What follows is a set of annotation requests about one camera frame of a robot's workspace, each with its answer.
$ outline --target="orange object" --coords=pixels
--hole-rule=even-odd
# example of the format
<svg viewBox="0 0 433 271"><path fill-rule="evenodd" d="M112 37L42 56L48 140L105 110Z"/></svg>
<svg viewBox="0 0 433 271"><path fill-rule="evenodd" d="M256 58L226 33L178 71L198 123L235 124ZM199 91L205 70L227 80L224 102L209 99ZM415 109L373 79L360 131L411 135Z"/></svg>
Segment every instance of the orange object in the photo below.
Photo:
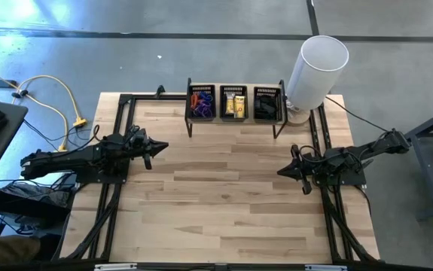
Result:
<svg viewBox="0 0 433 271"><path fill-rule="evenodd" d="M199 96L195 93L191 95L191 109L196 109L196 106L198 105L198 102L200 101Z"/></svg>

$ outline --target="yellow extension cord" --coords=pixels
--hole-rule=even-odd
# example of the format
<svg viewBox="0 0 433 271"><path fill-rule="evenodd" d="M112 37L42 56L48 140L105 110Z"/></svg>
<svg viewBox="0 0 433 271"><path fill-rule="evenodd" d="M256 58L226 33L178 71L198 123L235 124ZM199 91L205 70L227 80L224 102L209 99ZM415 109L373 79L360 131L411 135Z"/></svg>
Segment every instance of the yellow extension cord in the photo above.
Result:
<svg viewBox="0 0 433 271"><path fill-rule="evenodd" d="M60 79L55 78L54 76L50 76L50 75L38 75L38 76L34 76L34 77L32 77L32 78L29 78L29 79L25 80L25 81L22 82L19 86L16 86L16 85L12 84L11 82L5 80L5 79L2 78L2 77L0 77L0 80L4 81L4 82L5 82L6 84L8 84L9 86L11 86L11 87L13 87L14 89L16 89L17 93L20 93L20 91L21 91L20 89L22 88L23 85L25 85L25 84L29 84L29 83L32 82L33 80L35 80L35 79L39 79L39 78L49 78L49 79L53 79L53 80L57 81L59 84L61 84L61 85L62 85L62 86L67 90L67 93L68 93L69 96L71 97L72 105L74 106L74 111L75 111L75 115L76 115L76 119L75 119L75 122L74 122L73 126L79 126L79 127L84 126L84 125L87 123L87 120L85 120L84 118L81 118L81 116L80 116L80 114L79 114L79 111L78 111L78 109L77 109L77 106L75 105L75 100L74 100L74 96L72 95L72 91L71 91L71 90L69 89L69 87L67 87L67 85L64 84L64 82L62 82ZM66 117L64 116L64 114L62 114L59 110L55 109L54 107L52 107L52 106L50 106L50 105L46 105L46 104L44 104L43 102L38 101L36 98L32 97L32 96L29 95L29 94L26 94L26 96L27 96L29 99L31 99L32 101L38 103L39 105L42 105L42 106L44 106L44 107L46 107L46 108L49 108L49 109L52 109L52 110L55 111L57 114L59 114L60 117L62 117L62 119L63 119L63 121L64 121L64 130L65 130L64 135L66 135L66 136L64 136L63 143L59 146L58 151L67 151L66 144L67 144L67 137L69 136L67 133L68 133L69 130L68 130L68 127L67 127L67 119L66 119Z"/></svg>

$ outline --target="gray floor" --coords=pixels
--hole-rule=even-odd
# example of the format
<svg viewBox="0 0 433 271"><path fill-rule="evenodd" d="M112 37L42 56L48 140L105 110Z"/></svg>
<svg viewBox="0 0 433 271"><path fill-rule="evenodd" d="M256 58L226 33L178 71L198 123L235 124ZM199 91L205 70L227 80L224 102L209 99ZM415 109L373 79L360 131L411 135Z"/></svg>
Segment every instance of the gray floor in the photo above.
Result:
<svg viewBox="0 0 433 271"><path fill-rule="evenodd" d="M326 35L433 35L433 1L315 0ZM112 32L309 34L304 0L281 1L19 1L0 0L0 27ZM62 78L83 116L91 119L101 91L182 91L195 81L288 81L301 41L216 41L0 37L0 75ZM433 116L433 44L346 43L350 61L332 93L347 108L386 128L408 131ZM51 81L29 90L75 118L65 91ZM7 90L0 100L10 101ZM63 134L59 116L24 101L27 120L45 134ZM355 143L380 131L349 117ZM18 161L49 146L25 126L0 162L0 179L17 178ZM417 222L431 206L413 152L382 155L366 170L382 259L433 266L433 220Z"/></svg>

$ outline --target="white cylinder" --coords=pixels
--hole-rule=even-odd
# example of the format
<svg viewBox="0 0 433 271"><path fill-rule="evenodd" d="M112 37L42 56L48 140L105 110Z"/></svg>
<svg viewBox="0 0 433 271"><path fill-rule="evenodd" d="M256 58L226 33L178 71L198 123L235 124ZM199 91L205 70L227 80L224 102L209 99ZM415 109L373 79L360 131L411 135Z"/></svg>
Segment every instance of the white cylinder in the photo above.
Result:
<svg viewBox="0 0 433 271"><path fill-rule="evenodd" d="M301 46L286 96L301 110L317 108L349 61L349 51L336 38L319 35Z"/></svg>

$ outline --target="black basket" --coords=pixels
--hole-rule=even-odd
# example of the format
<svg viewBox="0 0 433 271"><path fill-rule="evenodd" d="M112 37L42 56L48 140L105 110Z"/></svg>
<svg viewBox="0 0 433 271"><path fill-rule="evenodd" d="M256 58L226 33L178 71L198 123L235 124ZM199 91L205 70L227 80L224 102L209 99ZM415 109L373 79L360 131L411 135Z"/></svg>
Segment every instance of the black basket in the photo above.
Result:
<svg viewBox="0 0 433 271"><path fill-rule="evenodd" d="M193 94L199 95L201 92L207 93L213 97L211 103L211 112L212 117L201 117L199 115L195 115L193 110L191 110L191 96ZM186 109L189 112L189 118L195 121L211 121L216 117L216 91L215 85L196 85L188 87L188 97L186 102Z"/></svg>
<svg viewBox="0 0 433 271"><path fill-rule="evenodd" d="M234 117L234 114L225 114L226 113L226 103L228 93L233 93L235 96L244 96L245 97L245 117ZM220 86L219 87L219 95L220 95L220 115L223 121L244 121L248 118L248 90L246 86Z"/></svg>
<svg viewBox="0 0 433 271"><path fill-rule="evenodd" d="M266 117L262 117L261 114L257 113L257 109L260 108L258 103L261 97L269 99L274 102L275 112L274 114L268 114ZM255 87L255 103L254 103L254 117L255 122L260 123L277 123L283 120L282 116L282 91L275 87Z"/></svg>

